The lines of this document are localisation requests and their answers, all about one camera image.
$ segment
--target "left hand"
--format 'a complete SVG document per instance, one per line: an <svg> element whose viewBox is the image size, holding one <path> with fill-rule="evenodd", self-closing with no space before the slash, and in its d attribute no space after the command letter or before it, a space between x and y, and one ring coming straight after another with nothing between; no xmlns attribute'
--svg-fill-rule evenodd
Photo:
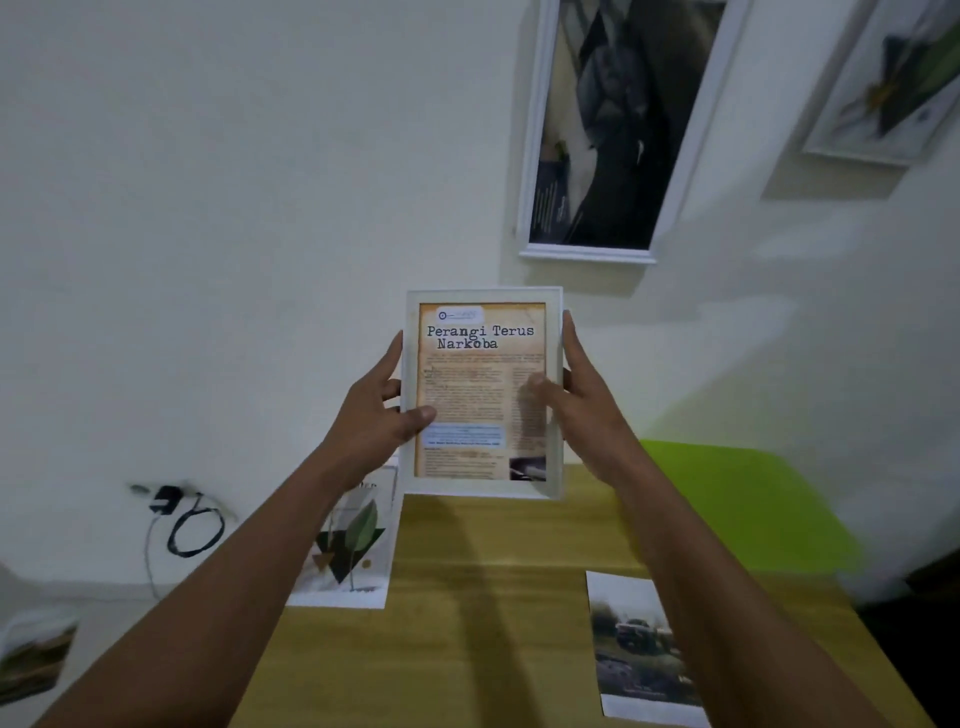
<svg viewBox="0 0 960 728"><path fill-rule="evenodd" d="M394 450L433 422L437 410L431 406L400 412L399 407L384 407L383 402L400 394L400 380L390 379L403 351L403 332L399 332L383 358L361 376L347 392L337 419L317 448L318 453L336 463L352 488L394 454Z"/></svg>

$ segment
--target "forearm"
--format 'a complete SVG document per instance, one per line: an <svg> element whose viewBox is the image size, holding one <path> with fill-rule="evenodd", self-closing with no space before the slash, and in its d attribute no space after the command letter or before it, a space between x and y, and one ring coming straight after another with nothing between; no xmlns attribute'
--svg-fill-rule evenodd
<svg viewBox="0 0 960 728"><path fill-rule="evenodd" d="M37 727L227 725L344 477L310 455Z"/></svg>
<svg viewBox="0 0 960 728"><path fill-rule="evenodd" d="M644 451L613 485L714 723L887 725Z"/></svg>

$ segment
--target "power adapter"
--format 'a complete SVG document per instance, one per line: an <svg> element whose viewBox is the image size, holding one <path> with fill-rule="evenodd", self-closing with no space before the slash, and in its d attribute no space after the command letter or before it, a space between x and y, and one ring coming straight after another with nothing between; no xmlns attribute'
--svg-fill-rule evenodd
<svg viewBox="0 0 960 728"><path fill-rule="evenodd" d="M163 485L150 503L150 510L158 516L169 516L177 510L183 498L183 489L179 485Z"/></svg>

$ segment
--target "paper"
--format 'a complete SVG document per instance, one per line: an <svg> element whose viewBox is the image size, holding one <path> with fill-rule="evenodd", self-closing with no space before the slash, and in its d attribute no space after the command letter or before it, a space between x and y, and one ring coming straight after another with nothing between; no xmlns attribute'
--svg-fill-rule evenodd
<svg viewBox="0 0 960 728"><path fill-rule="evenodd" d="M416 477L546 479L546 412L526 391L546 371L546 304L420 304Z"/></svg>
<svg viewBox="0 0 960 728"><path fill-rule="evenodd" d="M56 686L80 618L70 607L20 612L0 638L0 705Z"/></svg>
<svg viewBox="0 0 960 728"><path fill-rule="evenodd" d="M383 609L402 503L396 465L370 473L341 497L310 547L287 606Z"/></svg>
<svg viewBox="0 0 960 728"><path fill-rule="evenodd" d="M708 728L654 583L588 571L587 594L603 715Z"/></svg>

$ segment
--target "logo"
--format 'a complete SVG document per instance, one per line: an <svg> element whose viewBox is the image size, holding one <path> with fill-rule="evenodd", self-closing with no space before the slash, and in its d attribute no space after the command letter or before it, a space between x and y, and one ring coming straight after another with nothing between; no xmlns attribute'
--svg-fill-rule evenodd
<svg viewBox="0 0 960 728"><path fill-rule="evenodd" d="M483 324L482 305L445 305L437 309L437 320L445 324Z"/></svg>

